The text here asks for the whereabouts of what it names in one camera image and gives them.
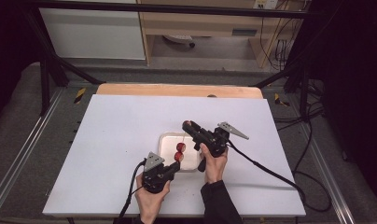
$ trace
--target metal frame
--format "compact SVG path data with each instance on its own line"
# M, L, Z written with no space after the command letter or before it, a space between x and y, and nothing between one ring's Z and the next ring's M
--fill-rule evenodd
M23 166L25 165L26 161L31 155L31 152L34 149L35 144L37 143L37 140L39 139L46 125L48 124L49 119L51 118L52 113L57 107L57 104L59 103L63 92L64 92L64 88L59 88L54 92L51 99L51 105L49 107L49 110L43 117L39 118L36 125L34 126L31 133L29 134L28 138L26 139L25 143L23 144L16 159L12 162L5 177L1 181L0 183L0 208L2 207L3 202L8 196L18 176L20 175L20 172Z
M299 100L296 96L292 94L287 95L290 104L292 105L295 113L297 116L300 116L300 107L299 107ZM300 124L301 129L305 135L305 137L309 138L309 125L307 123ZM355 220L351 214L351 211L348 205L345 202L345 199L342 196L341 190L338 187L336 180L334 179L333 174L331 173L330 169L328 168L328 164L326 163L325 158L322 155L321 149L319 145L316 143L316 140L313 138L310 143L311 155L314 159L314 164L319 171L320 176L322 177L323 183L325 184L328 193L332 199L332 203L334 205L334 210L337 214L341 223L344 224L354 224Z

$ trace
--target gray carpet floor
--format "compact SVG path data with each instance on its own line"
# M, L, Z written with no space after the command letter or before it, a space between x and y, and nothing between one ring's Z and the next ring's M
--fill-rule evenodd
M94 77L108 82L145 82L145 83L178 83L178 84L211 84L247 86L268 76L265 73L248 73L247 71L230 72L164 70L159 68L87 68L86 71ZM58 103L49 123L35 145L29 160L24 165L19 178L8 194L0 209L0 223L67 223L66 220L42 215L47 201L47 192L61 170L63 161L75 138L75 130L79 128L78 121L84 116L91 95L97 90L81 82L82 79L69 75L73 79L71 85L64 89L61 101ZM279 93L282 101L288 101L280 88L284 80L278 80L271 87L263 90L268 99L272 115L275 118L294 118L297 115L292 106L274 103L274 94ZM86 92L80 104L74 104L78 90L86 86ZM19 153L26 137L38 120L40 98L40 75L38 69L28 67L22 74L19 86L14 92L11 102L0 117L0 181L8 167ZM377 199L372 194L356 165L342 159L339 145L328 125L327 117L317 117L312 120L314 139L321 148L331 172L333 173L342 195L349 206L357 223L377 223ZM291 168L298 161L306 145L306 138L300 125L294 125L279 132L286 157ZM319 172L314 165L314 159L307 153L300 171L320 180ZM304 189L308 203L315 207L327 204L325 193L311 180L297 175L296 182ZM340 223L336 212L331 208L326 213L318 213L306 208L307 216L300 217L299 223ZM247 218L245 223L294 223L292 218ZM111 223L111 219L82 220L77 223Z

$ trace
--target white cabinet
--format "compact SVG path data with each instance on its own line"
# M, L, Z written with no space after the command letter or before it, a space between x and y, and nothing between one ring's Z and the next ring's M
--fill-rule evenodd
M136 3L134 0L96 2ZM53 8L40 8L40 12L61 57L145 59L137 12Z

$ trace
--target handheld controller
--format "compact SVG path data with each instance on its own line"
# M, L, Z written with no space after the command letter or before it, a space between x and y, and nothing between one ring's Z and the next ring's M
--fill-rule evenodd
M145 171L143 172L143 187L151 193L160 193L168 180L174 180L175 173L180 170L180 161L164 166L165 159L150 152L148 154Z
M217 158L226 151L227 143L229 141L230 133L221 127L215 128L215 131L206 131L200 125L192 120L186 120L183 122L182 129L192 137L192 141L195 142L194 149L200 150L200 143L206 144L213 157ZM198 170L205 171L206 159L198 165Z

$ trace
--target red object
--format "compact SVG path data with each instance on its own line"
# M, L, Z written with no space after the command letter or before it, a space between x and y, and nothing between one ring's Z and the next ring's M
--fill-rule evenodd
M184 152L186 150L186 144L184 144L184 143L178 143L176 145L176 150L178 152Z
M183 153L181 153L181 152L175 153L175 161L182 161L183 158L184 158Z

